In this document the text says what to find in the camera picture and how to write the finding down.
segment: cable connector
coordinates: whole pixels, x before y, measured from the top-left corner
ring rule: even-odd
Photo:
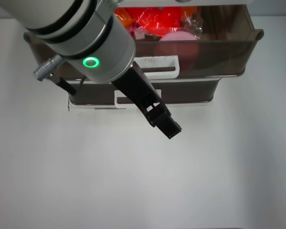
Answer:
[[[49,78],[50,75],[57,69],[57,67],[64,61],[64,58],[59,55],[56,55],[48,61],[44,62],[41,66],[39,66],[33,72],[33,75],[37,80],[43,81],[44,79]]]

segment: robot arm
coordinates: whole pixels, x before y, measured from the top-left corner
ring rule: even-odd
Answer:
[[[172,138],[181,128],[133,61],[134,40],[113,14],[119,2],[0,0],[0,6],[58,54],[35,74],[48,75],[66,60],[91,81],[112,83],[152,126]]]

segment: drawer unit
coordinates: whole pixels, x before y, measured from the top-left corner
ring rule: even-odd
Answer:
[[[245,5],[201,6],[204,20],[203,34],[197,41],[136,41],[136,58],[177,57],[177,65],[146,67],[155,89],[161,90],[167,104],[191,104],[209,102],[221,78],[240,76],[263,30],[256,30]],[[55,55],[55,52],[32,33],[24,34],[38,63]],[[74,87],[78,87],[83,75],[65,62],[55,72]],[[127,98],[115,98],[117,89],[112,84],[95,84],[88,79],[75,96],[74,105],[115,107],[114,101],[127,104]]]

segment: green led ring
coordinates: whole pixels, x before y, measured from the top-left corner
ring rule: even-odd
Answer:
[[[89,61],[94,61],[95,64],[94,65],[88,65],[87,62],[89,62]],[[85,60],[82,61],[82,64],[87,68],[95,68],[95,67],[99,66],[100,61],[99,61],[99,59],[97,59],[95,57],[87,57]]]

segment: white handle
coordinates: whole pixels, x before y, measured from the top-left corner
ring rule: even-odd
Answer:
[[[178,56],[136,57],[134,61],[137,62],[140,68],[175,67],[175,70],[170,72],[145,73],[149,80],[174,79],[178,77],[180,72]]]
[[[159,96],[161,97],[161,90],[156,90]],[[126,96],[121,91],[114,91],[114,105],[118,109],[127,109],[127,108],[136,108],[135,104],[119,104],[118,98],[125,98]]]

